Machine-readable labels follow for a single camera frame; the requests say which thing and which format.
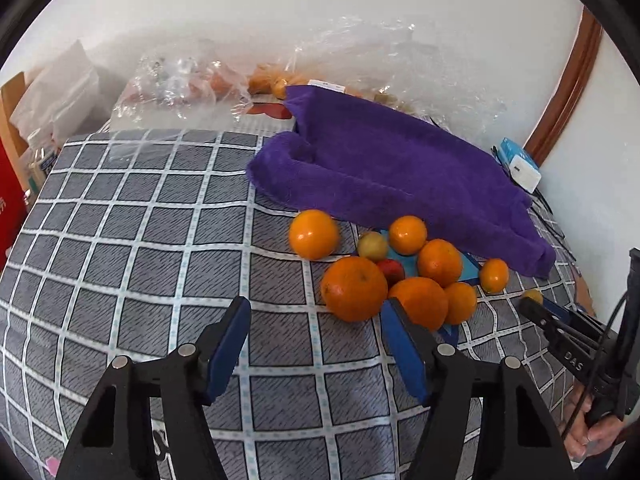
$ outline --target human hand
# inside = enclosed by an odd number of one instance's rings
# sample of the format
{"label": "human hand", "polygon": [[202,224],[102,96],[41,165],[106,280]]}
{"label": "human hand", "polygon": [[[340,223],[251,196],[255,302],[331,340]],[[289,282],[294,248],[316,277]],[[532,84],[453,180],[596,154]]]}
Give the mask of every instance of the human hand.
{"label": "human hand", "polygon": [[[564,406],[564,421],[560,425],[560,431],[564,430],[566,421],[571,417],[583,390],[584,386],[582,384],[577,382],[574,384],[574,389],[568,397],[567,404]],[[571,431],[564,440],[564,447],[569,457],[574,460],[597,455],[609,449],[624,428],[624,423],[614,415],[607,415],[591,428],[587,428],[584,414],[591,409],[592,402],[593,397],[587,395],[580,407],[578,416],[575,418]]]}

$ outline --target white wall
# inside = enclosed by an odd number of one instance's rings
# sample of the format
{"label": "white wall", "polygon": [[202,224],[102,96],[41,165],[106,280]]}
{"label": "white wall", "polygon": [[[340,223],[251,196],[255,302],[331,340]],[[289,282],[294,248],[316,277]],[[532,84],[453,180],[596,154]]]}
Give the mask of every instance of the white wall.
{"label": "white wall", "polygon": [[[489,94],[507,106],[484,145],[503,136],[524,142],[558,82],[580,10],[577,0],[53,0],[0,71],[0,83],[77,38],[92,49],[92,59],[122,77],[144,48],[158,42],[158,30],[161,36],[180,31],[220,38],[225,35],[221,26],[206,23],[305,27],[343,15],[409,18],[420,40],[452,45],[465,58],[483,63],[472,74],[472,85],[491,88]],[[140,33],[147,28],[156,31]],[[119,89],[122,81],[112,83]]]}
{"label": "white wall", "polygon": [[629,249],[640,248],[639,168],[640,86],[605,36],[541,184],[603,320],[626,289]]}

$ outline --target purple cloth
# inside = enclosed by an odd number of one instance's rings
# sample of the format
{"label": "purple cloth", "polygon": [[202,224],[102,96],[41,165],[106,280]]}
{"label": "purple cloth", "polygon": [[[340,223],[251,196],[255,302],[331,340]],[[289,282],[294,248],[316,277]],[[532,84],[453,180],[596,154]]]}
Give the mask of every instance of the purple cloth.
{"label": "purple cloth", "polygon": [[548,276],[556,254],[536,231],[531,198],[493,158],[436,126],[314,86],[287,88],[296,132],[268,140],[247,166],[256,189],[292,208],[386,229],[403,215],[429,238]]}

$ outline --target green fruit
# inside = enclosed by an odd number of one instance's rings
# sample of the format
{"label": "green fruit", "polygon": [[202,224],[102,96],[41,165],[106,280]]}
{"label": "green fruit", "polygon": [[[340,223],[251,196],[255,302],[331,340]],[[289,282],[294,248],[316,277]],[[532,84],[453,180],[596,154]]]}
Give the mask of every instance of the green fruit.
{"label": "green fruit", "polygon": [[372,262],[384,260],[388,250],[389,246],[386,243],[386,238],[374,231],[364,233],[358,241],[358,256],[367,258]]}

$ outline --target grid patterned cloth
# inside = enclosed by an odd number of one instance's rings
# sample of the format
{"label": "grid patterned cloth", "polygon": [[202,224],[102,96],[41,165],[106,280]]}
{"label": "grid patterned cloth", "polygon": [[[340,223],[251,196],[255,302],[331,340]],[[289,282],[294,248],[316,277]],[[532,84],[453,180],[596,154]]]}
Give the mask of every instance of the grid patterned cloth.
{"label": "grid patterned cloth", "polygon": [[[195,341],[241,294],[254,310],[250,336],[226,392],[206,408],[228,477],[402,478],[426,410],[405,391],[380,320],[340,322],[318,294],[323,271],[354,251],[362,228],[340,222],[338,254],[301,260],[287,243],[295,211],[244,176],[268,133],[183,131],[159,143],[161,156],[140,150],[142,136],[166,132],[99,132],[66,145],[0,279],[0,430],[28,472],[50,478],[46,459],[62,457],[116,355],[149,360]],[[111,160],[113,145],[128,142],[133,158]],[[458,347],[475,359],[523,360],[558,421],[572,378],[513,301],[537,287],[571,308],[575,285],[566,251],[532,218],[558,252],[549,280],[512,272],[501,294],[478,288]],[[472,471],[480,413],[475,399],[460,479]],[[158,399],[152,417],[169,480]]]}

